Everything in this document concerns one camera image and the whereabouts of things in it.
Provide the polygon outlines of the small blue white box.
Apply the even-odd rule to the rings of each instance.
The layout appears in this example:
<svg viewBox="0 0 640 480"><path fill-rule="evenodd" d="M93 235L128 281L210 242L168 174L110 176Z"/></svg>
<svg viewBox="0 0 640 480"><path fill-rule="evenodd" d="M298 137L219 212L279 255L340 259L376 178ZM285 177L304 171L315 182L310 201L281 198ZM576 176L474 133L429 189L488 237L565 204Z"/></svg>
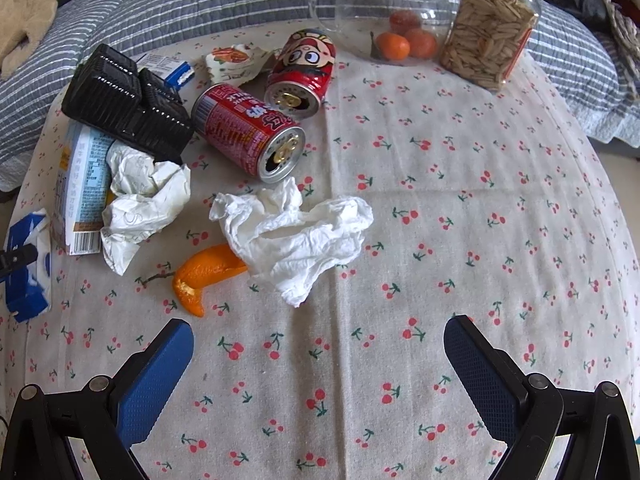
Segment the small blue white box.
<svg viewBox="0 0 640 480"><path fill-rule="evenodd" d="M147 68L175 90L183 88L195 75L193 67L188 62L171 56L145 53L138 56L134 62L139 70Z"/></svg>

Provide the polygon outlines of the plastic jar of seeds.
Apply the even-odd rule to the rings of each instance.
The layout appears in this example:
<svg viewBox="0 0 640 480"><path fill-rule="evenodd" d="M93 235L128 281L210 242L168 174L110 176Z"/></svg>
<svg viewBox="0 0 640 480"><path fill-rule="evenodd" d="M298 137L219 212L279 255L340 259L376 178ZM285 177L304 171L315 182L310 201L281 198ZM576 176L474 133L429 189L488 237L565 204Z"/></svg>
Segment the plastic jar of seeds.
<svg viewBox="0 0 640 480"><path fill-rule="evenodd" d="M440 65L488 91L500 91L539 21L541 3L459 0Z"/></svg>

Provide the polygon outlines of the black plastic tray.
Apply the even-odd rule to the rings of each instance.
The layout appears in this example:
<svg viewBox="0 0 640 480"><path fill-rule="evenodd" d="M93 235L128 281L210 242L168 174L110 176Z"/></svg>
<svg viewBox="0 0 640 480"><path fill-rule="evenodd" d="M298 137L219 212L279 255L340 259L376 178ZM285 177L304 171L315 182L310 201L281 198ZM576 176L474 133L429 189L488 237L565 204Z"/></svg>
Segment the black plastic tray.
<svg viewBox="0 0 640 480"><path fill-rule="evenodd" d="M193 134L177 90L107 44L77 66L62 112L158 162L180 165Z"/></svg>

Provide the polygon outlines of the white paper wrapper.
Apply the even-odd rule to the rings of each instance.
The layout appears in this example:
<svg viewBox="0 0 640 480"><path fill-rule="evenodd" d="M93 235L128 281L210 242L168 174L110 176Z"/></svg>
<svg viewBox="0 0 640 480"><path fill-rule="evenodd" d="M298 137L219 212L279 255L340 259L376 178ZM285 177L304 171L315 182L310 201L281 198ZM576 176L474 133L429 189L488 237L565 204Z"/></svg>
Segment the white paper wrapper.
<svg viewBox="0 0 640 480"><path fill-rule="evenodd" d="M191 198L191 170L119 141L108 149L106 163L114 198L102 212L102 252L108 267L124 275L140 245L183 211Z"/></svg>

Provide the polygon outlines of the cherry print tablecloth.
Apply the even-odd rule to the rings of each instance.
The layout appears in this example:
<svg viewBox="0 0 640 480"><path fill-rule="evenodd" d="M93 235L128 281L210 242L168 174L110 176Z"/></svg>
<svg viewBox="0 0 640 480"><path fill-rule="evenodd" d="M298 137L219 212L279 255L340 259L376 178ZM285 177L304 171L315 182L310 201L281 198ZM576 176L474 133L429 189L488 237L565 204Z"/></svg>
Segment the cherry print tablecloth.
<svg viewBox="0 0 640 480"><path fill-rule="evenodd" d="M639 411L639 259L614 188L531 58L493 94L338 56L293 176L358 196L360 256L299 308L206 290L193 359L134 452L153 479L484 479L491 439L442 332L466 314L527 373Z"/></svg>

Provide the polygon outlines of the light blue milk carton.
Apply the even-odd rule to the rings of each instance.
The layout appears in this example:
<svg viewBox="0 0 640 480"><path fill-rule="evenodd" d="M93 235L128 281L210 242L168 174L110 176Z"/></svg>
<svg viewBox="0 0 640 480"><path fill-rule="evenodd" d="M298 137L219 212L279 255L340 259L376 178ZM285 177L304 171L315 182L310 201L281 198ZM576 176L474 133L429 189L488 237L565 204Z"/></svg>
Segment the light blue milk carton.
<svg viewBox="0 0 640 480"><path fill-rule="evenodd" d="M106 155L114 139L71 119L54 190L53 237L70 256L101 251L102 212L111 186Z"/></svg>

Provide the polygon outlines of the torn white snack wrapper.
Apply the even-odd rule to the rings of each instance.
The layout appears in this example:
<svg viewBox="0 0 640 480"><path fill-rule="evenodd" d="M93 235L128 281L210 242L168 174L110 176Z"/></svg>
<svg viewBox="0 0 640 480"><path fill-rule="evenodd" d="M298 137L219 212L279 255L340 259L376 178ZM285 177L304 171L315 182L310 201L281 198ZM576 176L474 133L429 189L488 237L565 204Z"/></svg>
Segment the torn white snack wrapper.
<svg viewBox="0 0 640 480"><path fill-rule="evenodd" d="M205 55L205 65L212 84L232 84L239 87L269 72L279 50L265 50L254 44L234 44L216 47Z"/></svg>

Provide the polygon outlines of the orange tangerine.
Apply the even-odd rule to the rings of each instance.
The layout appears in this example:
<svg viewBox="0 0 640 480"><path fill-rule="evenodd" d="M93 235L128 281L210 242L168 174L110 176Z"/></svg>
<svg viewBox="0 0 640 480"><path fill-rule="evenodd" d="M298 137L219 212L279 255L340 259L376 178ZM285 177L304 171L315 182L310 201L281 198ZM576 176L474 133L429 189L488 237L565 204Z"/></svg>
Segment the orange tangerine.
<svg viewBox="0 0 640 480"><path fill-rule="evenodd" d="M375 37L374 42L378 52L386 61L403 61L410 54L411 48L408 39L394 32L382 32Z"/></svg>
<svg viewBox="0 0 640 480"><path fill-rule="evenodd" d="M420 28L422 20L419 13L413 10L397 10L390 14L388 18L390 31L394 34L404 36L408 30Z"/></svg>
<svg viewBox="0 0 640 480"><path fill-rule="evenodd" d="M409 54L413 58L428 60L434 58L438 51L437 37L422 28L413 28L405 32L410 47Z"/></svg>

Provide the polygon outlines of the back orange tangerine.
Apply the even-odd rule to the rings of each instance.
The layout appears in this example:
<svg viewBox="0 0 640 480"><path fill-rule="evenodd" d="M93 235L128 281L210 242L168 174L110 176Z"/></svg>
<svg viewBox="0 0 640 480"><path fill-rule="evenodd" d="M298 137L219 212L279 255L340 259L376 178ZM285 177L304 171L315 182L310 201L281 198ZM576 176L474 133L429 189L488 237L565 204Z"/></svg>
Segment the back orange tangerine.
<svg viewBox="0 0 640 480"><path fill-rule="evenodd" d="M404 36L408 30L420 28L422 20L419 13L413 10L397 10L390 14L388 18L390 31L394 34Z"/></svg>

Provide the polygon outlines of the grey striped quilt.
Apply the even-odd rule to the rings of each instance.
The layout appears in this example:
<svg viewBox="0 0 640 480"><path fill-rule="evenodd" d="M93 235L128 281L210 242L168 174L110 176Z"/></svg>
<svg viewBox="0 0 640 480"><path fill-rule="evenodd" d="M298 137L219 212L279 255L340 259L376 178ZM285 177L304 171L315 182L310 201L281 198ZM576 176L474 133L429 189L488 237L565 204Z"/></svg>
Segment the grey striped quilt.
<svg viewBox="0 0 640 480"><path fill-rule="evenodd" d="M35 52L1 84L1 188L25 177L47 111L76 65L105 42L136 55L215 32L304 18L308 0L70 0ZM609 32L550 3L527 49L588 136L639 145L639 86Z"/></svg>

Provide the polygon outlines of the orange peel piece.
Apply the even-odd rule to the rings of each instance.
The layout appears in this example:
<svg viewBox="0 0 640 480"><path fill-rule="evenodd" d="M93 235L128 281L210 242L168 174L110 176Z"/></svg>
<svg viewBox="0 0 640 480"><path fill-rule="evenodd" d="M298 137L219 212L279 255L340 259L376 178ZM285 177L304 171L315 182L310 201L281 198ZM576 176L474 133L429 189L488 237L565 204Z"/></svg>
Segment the orange peel piece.
<svg viewBox="0 0 640 480"><path fill-rule="evenodd" d="M186 312L202 318L202 298L208 286L234 278L247 271L247 265L228 244L219 244L197 252L175 272L172 290Z"/></svg>

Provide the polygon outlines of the red cartoon face can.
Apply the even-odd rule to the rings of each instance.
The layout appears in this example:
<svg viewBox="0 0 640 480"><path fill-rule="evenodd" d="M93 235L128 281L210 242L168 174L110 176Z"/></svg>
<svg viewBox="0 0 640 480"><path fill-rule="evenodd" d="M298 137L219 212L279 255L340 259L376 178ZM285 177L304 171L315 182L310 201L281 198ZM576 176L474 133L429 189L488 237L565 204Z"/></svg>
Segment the red cartoon face can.
<svg viewBox="0 0 640 480"><path fill-rule="evenodd" d="M293 32L267 79L265 101L296 120L314 116L328 91L336 49L319 29Z"/></svg>

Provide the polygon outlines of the red text drink can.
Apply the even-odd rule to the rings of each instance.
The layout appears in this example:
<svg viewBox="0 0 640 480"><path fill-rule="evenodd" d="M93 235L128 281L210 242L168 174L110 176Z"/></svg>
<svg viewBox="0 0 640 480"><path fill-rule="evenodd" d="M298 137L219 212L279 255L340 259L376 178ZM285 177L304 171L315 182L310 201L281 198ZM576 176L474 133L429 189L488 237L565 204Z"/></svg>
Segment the red text drink can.
<svg viewBox="0 0 640 480"><path fill-rule="evenodd" d="M195 100L191 119L206 142L264 183L287 177L306 142L305 131L294 119L223 82L213 84Z"/></svg>

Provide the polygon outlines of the white tissue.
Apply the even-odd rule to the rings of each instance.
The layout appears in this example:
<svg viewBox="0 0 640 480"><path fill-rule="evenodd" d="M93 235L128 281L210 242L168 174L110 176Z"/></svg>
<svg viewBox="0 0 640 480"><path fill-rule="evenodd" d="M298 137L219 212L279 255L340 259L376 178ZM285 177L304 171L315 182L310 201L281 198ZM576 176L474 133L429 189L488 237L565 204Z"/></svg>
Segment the white tissue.
<svg viewBox="0 0 640 480"><path fill-rule="evenodd" d="M219 223L255 282L297 308L323 272L360 255L374 215L357 196L331 198L304 211L302 192L287 177L254 194L217 194L209 219Z"/></svg>

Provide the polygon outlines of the right orange tangerine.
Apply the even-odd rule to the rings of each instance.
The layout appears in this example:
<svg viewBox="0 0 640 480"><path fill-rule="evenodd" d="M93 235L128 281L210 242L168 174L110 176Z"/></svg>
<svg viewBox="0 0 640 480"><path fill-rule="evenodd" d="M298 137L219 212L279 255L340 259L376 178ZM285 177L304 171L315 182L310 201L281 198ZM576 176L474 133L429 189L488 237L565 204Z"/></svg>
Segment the right orange tangerine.
<svg viewBox="0 0 640 480"><path fill-rule="evenodd" d="M428 60L434 58L438 51L437 37L422 28L413 28L405 32L410 47L409 54L413 58Z"/></svg>

